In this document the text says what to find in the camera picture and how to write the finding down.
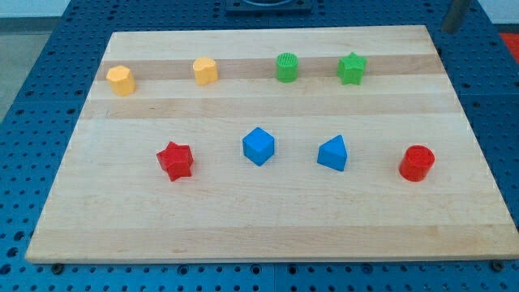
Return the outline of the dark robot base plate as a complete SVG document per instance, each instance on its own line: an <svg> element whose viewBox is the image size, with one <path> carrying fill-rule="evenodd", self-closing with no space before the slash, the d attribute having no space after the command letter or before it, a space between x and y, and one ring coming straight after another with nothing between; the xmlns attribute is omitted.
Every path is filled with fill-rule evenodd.
<svg viewBox="0 0 519 292"><path fill-rule="evenodd" d="M255 13L307 13L312 10L312 0L224 0L227 15Z"/></svg>

